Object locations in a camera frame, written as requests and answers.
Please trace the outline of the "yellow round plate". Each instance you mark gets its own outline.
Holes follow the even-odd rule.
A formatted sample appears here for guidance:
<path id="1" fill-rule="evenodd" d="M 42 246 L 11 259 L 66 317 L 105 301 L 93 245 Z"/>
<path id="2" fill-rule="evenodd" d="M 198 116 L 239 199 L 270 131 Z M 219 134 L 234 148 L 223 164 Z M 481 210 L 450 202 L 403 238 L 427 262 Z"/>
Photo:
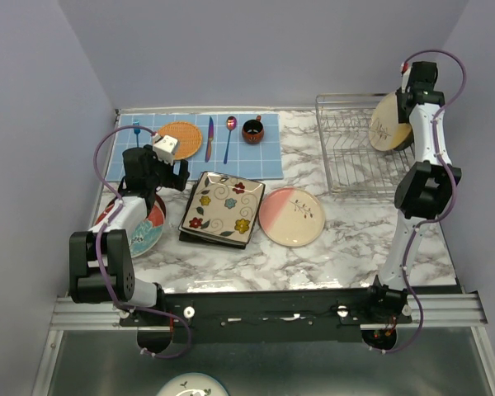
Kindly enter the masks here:
<path id="1" fill-rule="evenodd" d="M 380 152 L 395 151 L 410 132 L 413 132 L 410 124 L 399 124 L 396 95 L 390 92 L 372 113 L 368 133 L 370 145 Z"/>

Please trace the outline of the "red rimmed round plate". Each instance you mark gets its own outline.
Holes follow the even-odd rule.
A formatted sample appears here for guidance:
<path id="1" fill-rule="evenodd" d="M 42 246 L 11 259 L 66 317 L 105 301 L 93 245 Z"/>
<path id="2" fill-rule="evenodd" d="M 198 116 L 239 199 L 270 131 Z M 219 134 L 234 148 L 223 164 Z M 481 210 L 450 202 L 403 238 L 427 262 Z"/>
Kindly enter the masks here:
<path id="1" fill-rule="evenodd" d="M 148 215 L 148 219 L 150 221 L 154 222 L 156 219 L 159 218 L 159 216 L 160 216 L 159 213 L 162 213 L 161 214 L 162 218 L 166 219 L 166 217 L 167 217 L 166 205 L 165 205 L 163 199 L 158 194 L 156 194 L 155 195 L 155 202 L 153 204 L 153 208 L 151 209 L 151 211 Z"/>

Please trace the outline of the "black teal square plate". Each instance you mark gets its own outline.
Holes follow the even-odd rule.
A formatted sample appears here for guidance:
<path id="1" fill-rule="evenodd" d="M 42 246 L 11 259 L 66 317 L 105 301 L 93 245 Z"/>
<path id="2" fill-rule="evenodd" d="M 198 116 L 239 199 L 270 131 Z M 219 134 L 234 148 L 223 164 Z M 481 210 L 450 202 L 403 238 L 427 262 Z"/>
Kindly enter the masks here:
<path id="1" fill-rule="evenodd" d="M 203 246 L 220 246 L 220 247 L 235 248 L 240 250 L 244 250 L 246 248 L 246 245 L 243 244 L 233 244 L 233 243 L 226 243 L 224 241 L 215 241 L 212 239 L 202 238 L 200 236 L 193 235 L 183 231 L 180 232 L 178 240 L 180 242 L 193 243 Z"/>

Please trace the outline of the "white red rimmed plate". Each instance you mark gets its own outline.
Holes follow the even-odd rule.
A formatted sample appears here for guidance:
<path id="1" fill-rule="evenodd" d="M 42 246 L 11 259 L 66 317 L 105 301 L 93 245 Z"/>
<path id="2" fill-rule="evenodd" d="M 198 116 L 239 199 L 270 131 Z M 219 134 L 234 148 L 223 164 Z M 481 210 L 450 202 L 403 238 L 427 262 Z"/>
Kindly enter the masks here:
<path id="1" fill-rule="evenodd" d="M 146 205 L 136 197 L 114 199 L 98 216 L 96 223 L 89 229 L 97 233 L 102 225 L 104 232 L 124 230 L 132 258 L 141 256 L 150 250 L 161 238 L 165 219 L 161 214 L 154 222 L 144 217 Z"/>

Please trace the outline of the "wire dish rack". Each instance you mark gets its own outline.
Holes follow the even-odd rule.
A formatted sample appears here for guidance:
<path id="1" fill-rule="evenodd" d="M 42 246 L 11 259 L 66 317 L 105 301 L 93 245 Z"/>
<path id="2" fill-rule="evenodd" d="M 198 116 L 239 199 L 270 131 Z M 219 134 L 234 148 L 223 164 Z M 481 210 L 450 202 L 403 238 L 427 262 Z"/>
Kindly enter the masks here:
<path id="1" fill-rule="evenodd" d="M 380 152 L 370 145 L 370 119 L 383 93 L 324 93 L 315 112 L 329 190 L 338 196 L 391 200 L 414 163 L 414 144 Z"/>

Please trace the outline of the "beige floral round plate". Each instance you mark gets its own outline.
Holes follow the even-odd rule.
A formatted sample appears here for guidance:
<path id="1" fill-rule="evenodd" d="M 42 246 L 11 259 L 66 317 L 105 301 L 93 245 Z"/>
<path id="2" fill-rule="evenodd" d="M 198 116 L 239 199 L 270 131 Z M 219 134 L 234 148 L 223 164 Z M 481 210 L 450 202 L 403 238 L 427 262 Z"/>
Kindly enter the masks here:
<path id="1" fill-rule="evenodd" d="M 323 231 L 325 219 L 319 199 L 292 186 L 269 193 L 258 214 L 265 235 L 289 248 L 303 247 L 317 239 Z"/>

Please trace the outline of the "dark olive round plate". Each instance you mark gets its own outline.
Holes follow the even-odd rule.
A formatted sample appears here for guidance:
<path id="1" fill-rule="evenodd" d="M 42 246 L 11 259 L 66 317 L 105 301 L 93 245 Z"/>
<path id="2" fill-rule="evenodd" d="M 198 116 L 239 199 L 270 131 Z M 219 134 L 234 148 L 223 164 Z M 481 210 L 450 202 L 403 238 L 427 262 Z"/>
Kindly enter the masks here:
<path id="1" fill-rule="evenodd" d="M 395 151 L 404 151 L 405 149 L 409 148 L 414 142 L 414 136 L 413 132 L 410 132 L 407 137 L 404 139 L 404 141 L 399 144 L 394 150 Z"/>

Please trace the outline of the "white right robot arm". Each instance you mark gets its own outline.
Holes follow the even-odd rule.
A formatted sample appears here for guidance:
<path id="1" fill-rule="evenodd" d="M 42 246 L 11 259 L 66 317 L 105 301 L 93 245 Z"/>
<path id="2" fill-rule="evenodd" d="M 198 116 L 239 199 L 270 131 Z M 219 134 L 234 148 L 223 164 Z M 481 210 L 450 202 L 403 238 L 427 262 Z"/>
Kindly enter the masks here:
<path id="1" fill-rule="evenodd" d="M 434 62 L 405 63 L 403 82 L 395 92 L 397 120 L 412 127 L 415 162 L 398 184 L 394 206 L 398 219 L 386 263 L 370 287 L 363 313 L 372 323 L 399 314 L 411 294 L 409 274 L 431 224 L 441 221 L 455 203 L 462 171 L 454 167 L 443 129 L 445 97 L 435 89 Z"/>

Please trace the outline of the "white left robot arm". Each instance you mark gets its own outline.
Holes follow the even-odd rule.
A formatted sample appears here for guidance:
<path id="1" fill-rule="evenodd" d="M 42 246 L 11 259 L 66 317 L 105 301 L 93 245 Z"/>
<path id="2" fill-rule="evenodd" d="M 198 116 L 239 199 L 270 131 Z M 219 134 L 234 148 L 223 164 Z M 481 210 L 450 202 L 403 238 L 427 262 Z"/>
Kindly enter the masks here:
<path id="1" fill-rule="evenodd" d="M 188 162 L 174 165 L 170 153 L 158 154 L 149 144 L 123 152 L 125 175 L 111 210 L 88 231 L 69 239 L 68 292 L 77 304 L 113 302 L 138 307 L 149 326 L 166 317 L 158 300 L 159 286 L 135 278 L 128 237 L 148 218 L 160 187 L 183 191 L 190 176 Z"/>

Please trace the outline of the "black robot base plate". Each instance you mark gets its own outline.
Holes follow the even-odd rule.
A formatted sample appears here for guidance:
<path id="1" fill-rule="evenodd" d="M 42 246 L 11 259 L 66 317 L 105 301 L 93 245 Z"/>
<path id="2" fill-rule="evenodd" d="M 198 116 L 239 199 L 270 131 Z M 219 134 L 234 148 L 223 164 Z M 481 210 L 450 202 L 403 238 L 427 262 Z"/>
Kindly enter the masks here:
<path id="1" fill-rule="evenodd" d="M 357 289 L 162 295 L 167 315 L 135 310 L 120 325 L 167 330 L 174 342 L 361 342 L 361 327 L 409 324 L 408 297 L 372 286 Z"/>

